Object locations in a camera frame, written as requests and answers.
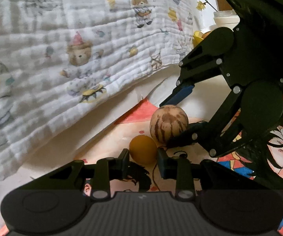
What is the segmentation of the small orange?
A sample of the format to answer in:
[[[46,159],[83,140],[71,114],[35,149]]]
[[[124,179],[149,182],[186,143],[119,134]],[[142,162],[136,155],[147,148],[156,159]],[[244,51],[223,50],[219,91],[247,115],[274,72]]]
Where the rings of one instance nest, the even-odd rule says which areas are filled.
[[[157,146],[151,137],[139,135],[130,141],[129,153],[137,164],[151,165],[156,161]]]

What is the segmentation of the striped brown round fruit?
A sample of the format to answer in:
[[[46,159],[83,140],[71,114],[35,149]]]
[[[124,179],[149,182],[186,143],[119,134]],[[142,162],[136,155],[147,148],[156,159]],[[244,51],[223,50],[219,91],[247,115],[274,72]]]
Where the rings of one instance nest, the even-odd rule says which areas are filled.
[[[159,143],[166,144],[171,138],[180,135],[189,125],[188,116],[176,105],[159,107],[150,120],[150,135]]]

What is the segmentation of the yellow plastic basket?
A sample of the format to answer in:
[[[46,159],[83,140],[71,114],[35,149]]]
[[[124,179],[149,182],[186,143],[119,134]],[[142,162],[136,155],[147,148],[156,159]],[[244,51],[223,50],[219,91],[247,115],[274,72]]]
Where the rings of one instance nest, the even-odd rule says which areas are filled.
[[[201,32],[201,31],[195,31],[193,34],[193,45],[196,47],[197,45],[200,44],[209,34],[211,31],[207,32]]]

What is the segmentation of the colourful anime comic mat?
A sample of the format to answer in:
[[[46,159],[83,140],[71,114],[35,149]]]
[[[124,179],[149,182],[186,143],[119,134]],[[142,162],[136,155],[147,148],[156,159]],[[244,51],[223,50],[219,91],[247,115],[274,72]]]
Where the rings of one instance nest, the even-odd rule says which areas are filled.
[[[148,99],[140,101],[88,143],[78,157],[90,164],[100,158],[119,154],[121,148],[127,148],[138,134],[150,135],[148,127],[156,109]],[[283,189],[283,123],[272,132],[269,143],[268,146],[234,151],[216,161],[251,180],[274,183]],[[283,235],[283,219],[278,231]]]

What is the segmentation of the right white printed muslin cloth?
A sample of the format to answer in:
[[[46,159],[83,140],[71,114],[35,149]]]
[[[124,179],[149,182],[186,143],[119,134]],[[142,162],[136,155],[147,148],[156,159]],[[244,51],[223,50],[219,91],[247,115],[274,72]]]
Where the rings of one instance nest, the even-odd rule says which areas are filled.
[[[0,181],[192,49],[191,0],[0,0]]]

